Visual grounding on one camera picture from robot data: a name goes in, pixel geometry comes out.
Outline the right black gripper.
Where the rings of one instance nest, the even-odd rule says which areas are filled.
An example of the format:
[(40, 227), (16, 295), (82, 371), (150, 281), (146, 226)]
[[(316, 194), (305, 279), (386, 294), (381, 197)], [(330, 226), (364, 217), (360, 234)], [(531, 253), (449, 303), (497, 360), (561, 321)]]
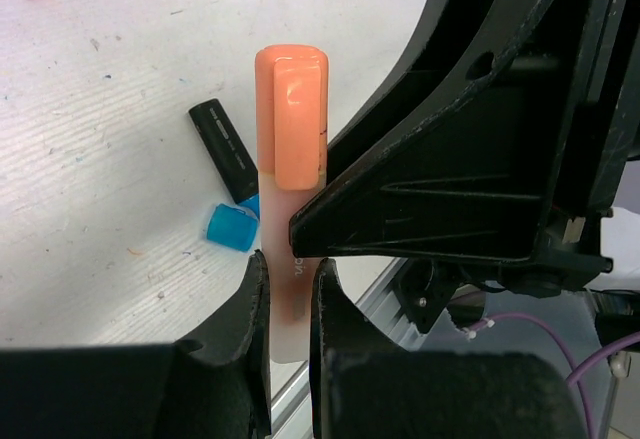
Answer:
[(510, 269), (509, 289), (615, 289), (639, 241), (612, 209), (627, 161), (639, 157), (639, 0), (554, 0), (534, 37), (569, 82), (546, 225), (531, 263)]

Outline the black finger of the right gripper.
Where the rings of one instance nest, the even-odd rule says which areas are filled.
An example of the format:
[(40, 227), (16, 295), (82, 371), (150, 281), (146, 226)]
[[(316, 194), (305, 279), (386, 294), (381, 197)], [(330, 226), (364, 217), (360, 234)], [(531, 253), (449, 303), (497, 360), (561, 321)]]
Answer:
[(300, 256), (530, 262), (553, 196), (568, 84), (534, 37), (554, 0), (494, 0), (458, 62), (367, 149), (329, 147), (290, 223)]

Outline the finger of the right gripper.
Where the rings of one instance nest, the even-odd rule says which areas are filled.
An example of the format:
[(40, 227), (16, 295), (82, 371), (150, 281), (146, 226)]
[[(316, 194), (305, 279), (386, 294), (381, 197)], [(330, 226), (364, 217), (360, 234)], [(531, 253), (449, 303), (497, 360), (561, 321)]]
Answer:
[(458, 62), (493, 1), (426, 0), (391, 72), (330, 147), (367, 149), (412, 112)]

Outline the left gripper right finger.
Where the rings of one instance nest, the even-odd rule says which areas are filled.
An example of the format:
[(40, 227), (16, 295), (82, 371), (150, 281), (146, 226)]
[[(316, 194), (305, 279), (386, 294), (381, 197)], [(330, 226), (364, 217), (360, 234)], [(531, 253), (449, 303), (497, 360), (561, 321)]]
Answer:
[(583, 438), (558, 372), (535, 355), (409, 352), (346, 296), (332, 259), (313, 284), (317, 438)]

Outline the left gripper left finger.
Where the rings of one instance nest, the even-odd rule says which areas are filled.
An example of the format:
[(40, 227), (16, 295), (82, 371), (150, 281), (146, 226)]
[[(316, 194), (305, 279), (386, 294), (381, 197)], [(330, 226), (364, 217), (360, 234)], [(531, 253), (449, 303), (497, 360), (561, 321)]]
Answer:
[(269, 295), (255, 252), (236, 292), (173, 343), (2, 350), (2, 437), (268, 437)]

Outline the blue highlighter cap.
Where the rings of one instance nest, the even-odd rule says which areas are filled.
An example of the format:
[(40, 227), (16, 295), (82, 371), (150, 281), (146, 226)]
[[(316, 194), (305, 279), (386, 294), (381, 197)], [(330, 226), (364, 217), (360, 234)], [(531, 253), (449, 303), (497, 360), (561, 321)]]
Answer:
[(253, 246), (258, 225), (258, 220), (243, 209), (219, 204), (211, 215), (205, 238), (209, 242), (247, 252)]

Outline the orange highlighter marker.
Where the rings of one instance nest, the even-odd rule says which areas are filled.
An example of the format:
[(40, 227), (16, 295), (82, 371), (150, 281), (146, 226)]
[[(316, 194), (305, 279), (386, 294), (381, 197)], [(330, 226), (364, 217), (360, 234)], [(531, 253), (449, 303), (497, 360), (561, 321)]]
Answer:
[(290, 219), (326, 185), (329, 62), (308, 45), (271, 45), (255, 58), (261, 251), (270, 283), (270, 357), (309, 357), (319, 259), (297, 256)]

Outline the blue black highlighter marker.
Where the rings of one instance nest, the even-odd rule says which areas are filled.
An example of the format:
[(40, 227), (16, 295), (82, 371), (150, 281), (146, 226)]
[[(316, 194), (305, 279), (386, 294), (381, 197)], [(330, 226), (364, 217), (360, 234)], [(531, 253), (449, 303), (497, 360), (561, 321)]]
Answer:
[(210, 99), (188, 114), (234, 203), (260, 219), (258, 171), (221, 102)]

